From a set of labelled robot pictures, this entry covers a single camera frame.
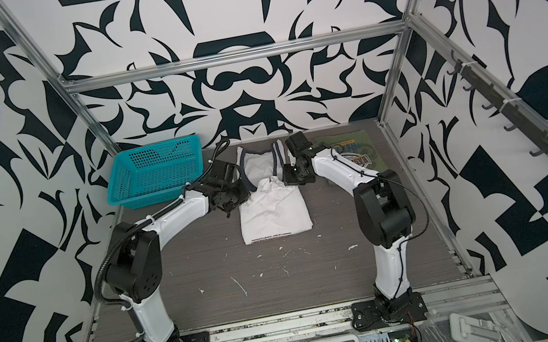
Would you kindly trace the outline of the white grey tank top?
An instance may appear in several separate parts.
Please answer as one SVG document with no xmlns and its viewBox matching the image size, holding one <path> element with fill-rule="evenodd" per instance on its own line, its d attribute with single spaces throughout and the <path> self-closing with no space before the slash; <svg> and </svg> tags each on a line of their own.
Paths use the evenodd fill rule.
<svg viewBox="0 0 548 342">
<path fill-rule="evenodd" d="M 301 191 L 285 184 L 286 156 L 279 140 L 265 151 L 237 149 L 240 179 L 250 193 L 240 206 L 239 214 L 246 245 L 298 235 L 313 228 Z"/>
</svg>

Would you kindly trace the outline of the green tank top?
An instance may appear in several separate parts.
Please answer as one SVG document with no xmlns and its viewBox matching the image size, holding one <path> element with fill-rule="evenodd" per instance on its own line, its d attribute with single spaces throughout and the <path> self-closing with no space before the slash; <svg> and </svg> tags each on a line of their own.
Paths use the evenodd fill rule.
<svg viewBox="0 0 548 342">
<path fill-rule="evenodd" d="M 364 130 L 326 135 L 316 138 L 316 142 L 337 147 L 337 152 L 356 165 L 376 171 L 385 171 L 388 165 L 376 149 L 370 136 Z"/>
</svg>

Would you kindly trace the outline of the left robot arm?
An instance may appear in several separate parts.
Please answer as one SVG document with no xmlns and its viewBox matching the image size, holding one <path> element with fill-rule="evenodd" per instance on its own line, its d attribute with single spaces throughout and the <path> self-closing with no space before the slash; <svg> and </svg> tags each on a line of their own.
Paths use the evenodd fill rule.
<svg viewBox="0 0 548 342">
<path fill-rule="evenodd" d="M 179 342 L 160 284 L 162 249 L 189 224 L 220 210 L 230 215 L 249 198 L 238 165 L 215 160 L 174 202 L 139 222 L 119 224 L 95 284 L 98 300 L 131 313 L 136 342 Z"/>
</svg>

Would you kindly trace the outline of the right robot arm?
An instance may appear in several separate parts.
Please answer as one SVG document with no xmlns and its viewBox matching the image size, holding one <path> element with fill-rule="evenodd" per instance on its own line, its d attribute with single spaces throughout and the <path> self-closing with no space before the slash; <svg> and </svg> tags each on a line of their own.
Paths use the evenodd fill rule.
<svg viewBox="0 0 548 342">
<path fill-rule="evenodd" d="M 344 158 L 331 146 L 301 133 L 286 139 L 294 163 L 284 166 L 285 184 L 305 185 L 324 178 L 352 195 L 358 225 L 376 258 L 375 304 L 385 318 L 396 318 L 412 297 L 406 245 L 413 238 L 415 209 L 393 170 L 379 172 Z"/>
</svg>

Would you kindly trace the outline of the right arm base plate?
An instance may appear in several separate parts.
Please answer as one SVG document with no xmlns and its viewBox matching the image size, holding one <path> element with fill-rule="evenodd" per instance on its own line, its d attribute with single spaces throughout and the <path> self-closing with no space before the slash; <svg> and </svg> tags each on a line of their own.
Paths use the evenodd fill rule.
<svg viewBox="0 0 548 342">
<path fill-rule="evenodd" d="M 424 321 L 428 308 L 419 292 L 412 289 L 397 299 L 388 300 L 378 295 L 375 299 L 351 305 L 352 327 L 359 332 L 384 328 L 390 324 Z"/>
</svg>

